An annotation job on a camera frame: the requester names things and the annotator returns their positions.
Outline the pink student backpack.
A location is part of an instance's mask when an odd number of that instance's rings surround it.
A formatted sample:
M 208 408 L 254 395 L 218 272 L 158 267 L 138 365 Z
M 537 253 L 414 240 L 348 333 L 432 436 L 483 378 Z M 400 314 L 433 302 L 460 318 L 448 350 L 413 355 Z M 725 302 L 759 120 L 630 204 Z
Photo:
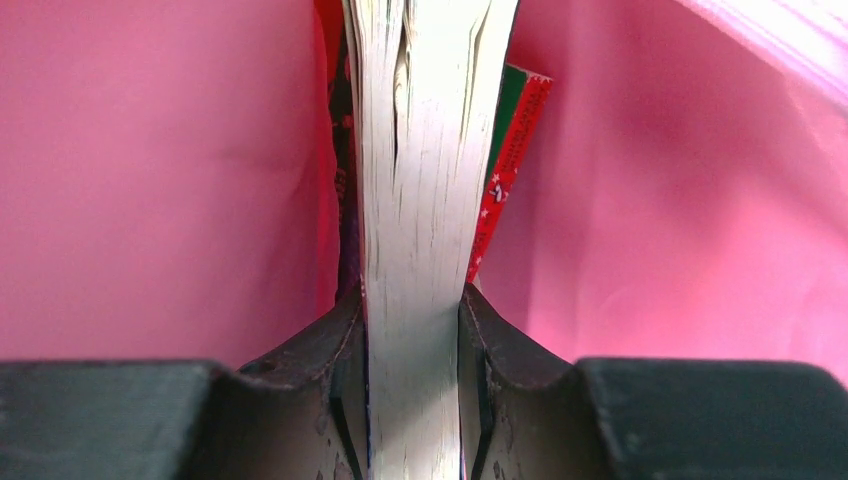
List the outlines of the pink student backpack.
M 689 1 L 525 1 L 554 80 L 481 268 L 556 355 L 847 375 L 847 114 Z M 308 1 L 1 5 L 1 355 L 238 366 L 333 303 Z

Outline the blue orange paperback book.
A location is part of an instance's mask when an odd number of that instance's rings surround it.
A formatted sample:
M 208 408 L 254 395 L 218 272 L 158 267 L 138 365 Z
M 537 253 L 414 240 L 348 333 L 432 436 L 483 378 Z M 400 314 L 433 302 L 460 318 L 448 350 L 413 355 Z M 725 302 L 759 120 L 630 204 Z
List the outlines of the blue orange paperback book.
M 461 475 L 458 309 L 514 1 L 342 5 L 358 173 L 367 477 Z

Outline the green paperback book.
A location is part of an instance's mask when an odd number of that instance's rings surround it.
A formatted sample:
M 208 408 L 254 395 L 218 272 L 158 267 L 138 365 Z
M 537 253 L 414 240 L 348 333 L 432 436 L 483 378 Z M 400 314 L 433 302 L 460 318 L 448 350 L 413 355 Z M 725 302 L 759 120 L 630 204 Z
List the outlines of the green paperback book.
M 552 86 L 553 80 L 545 75 L 513 65 L 505 66 L 466 275 L 469 283 L 477 278 Z

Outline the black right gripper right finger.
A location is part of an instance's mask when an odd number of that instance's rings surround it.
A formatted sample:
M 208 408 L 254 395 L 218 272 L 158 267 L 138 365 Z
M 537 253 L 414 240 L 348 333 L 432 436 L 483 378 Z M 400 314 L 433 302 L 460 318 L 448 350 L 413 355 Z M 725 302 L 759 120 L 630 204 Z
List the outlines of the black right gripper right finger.
M 843 479 L 847 392 L 804 363 L 568 363 L 467 285 L 458 314 L 469 479 Z

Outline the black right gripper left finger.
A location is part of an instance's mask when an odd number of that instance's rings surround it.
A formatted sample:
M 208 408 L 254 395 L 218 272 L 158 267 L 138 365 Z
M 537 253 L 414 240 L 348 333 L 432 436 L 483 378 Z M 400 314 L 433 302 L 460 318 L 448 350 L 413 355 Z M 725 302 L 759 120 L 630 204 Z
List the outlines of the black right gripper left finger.
M 362 296 L 238 370 L 198 360 L 1 366 L 5 479 L 360 479 Z

